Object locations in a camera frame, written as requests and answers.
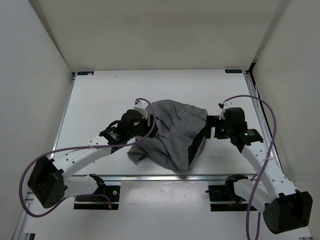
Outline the grey pleated skirt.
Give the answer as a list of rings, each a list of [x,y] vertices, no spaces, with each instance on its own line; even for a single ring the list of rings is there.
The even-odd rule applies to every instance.
[[[156,135],[133,145],[127,155],[135,164],[149,158],[176,173],[187,172],[203,152],[208,111],[170,99],[152,104]]]

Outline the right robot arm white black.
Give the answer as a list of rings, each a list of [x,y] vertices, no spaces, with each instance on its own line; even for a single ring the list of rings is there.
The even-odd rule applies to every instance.
[[[313,199],[288,180],[277,163],[267,157],[260,133],[248,128],[240,107],[224,107],[220,115],[206,117],[205,138],[229,139],[259,174],[263,188],[243,174],[227,177],[224,193],[230,200],[242,198],[258,210],[267,228],[280,234],[308,226]]]

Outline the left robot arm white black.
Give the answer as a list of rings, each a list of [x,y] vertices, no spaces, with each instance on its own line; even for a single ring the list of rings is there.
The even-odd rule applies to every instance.
[[[100,200],[105,194],[103,180],[95,173],[75,177],[74,174],[95,161],[110,156],[121,148],[153,138],[157,132],[155,114],[135,107],[124,113],[102,130],[87,145],[68,147],[62,155],[49,159],[45,154],[35,161],[35,166],[27,181],[37,200],[45,209],[57,206],[68,197],[89,195]]]

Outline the right blue corner label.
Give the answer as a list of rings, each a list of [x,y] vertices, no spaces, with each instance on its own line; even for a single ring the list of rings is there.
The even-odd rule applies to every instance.
[[[242,74],[243,71],[241,69],[225,69],[226,74]]]

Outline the blue corner label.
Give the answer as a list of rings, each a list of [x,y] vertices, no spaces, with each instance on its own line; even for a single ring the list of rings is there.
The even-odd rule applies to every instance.
[[[92,76],[94,75],[94,71],[78,71],[77,76]]]
[[[242,74],[243,71],[241,69],[225,69],[226,74]]]

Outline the left blue corner label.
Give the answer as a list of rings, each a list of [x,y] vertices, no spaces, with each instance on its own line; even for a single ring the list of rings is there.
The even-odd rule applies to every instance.
[[[92,76],[94,75],[94,71],[78,71],[77,76]]]

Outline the aluminium table frame rail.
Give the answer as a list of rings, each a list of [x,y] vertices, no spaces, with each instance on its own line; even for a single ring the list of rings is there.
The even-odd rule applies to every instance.
[[[244,78],[245,78],[245,81],[246,81],[246,84],[248,87],[249,94],[251,96],[260,98],[260,94],[259,94],[257,85],[256,85],[254,78],[253,78],[253,74],[249,71],[244,71],[243,75],[244,75]],[[264,103],[261,103],[257,99],[254,98],[251,101],[253,103],[255,113],[258,117],[258,122],[259,122],[261,132],[262,132],[261,135],[264,137],[264,142],[266,144],[266,148],[268,149],[270,146],[272,137],[273,137],[273,130],[270,127],[270,124],[269,124],[269,121],[268,121],[267,115],[266,115],[270,111]],[[276,162],[278,167],[284,173],[284,169],[283,169],[281,160],[279,158],[275,144],[272,145],[272,150],[271,150],[270,156],[273,157],[273,160]]]

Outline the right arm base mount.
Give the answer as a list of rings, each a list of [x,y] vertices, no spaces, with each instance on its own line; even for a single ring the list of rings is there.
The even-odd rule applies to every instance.
[[[226,178],[224,185],[209,185],[205,193],[209,194],[211,212],[245,212],[248,204],[237,196],[232,186],[239,180],[246,180],[244,174],[234,174]]]

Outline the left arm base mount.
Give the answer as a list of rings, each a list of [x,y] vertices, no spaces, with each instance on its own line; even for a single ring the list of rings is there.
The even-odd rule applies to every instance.
[[[74,210],[108,210],[116,211],[119,209],[121,185],[119,183],[105,183],[104,180],[96,175],[90,174],[94,180],[96,189],[92,193],[85,193],[75,197]]]

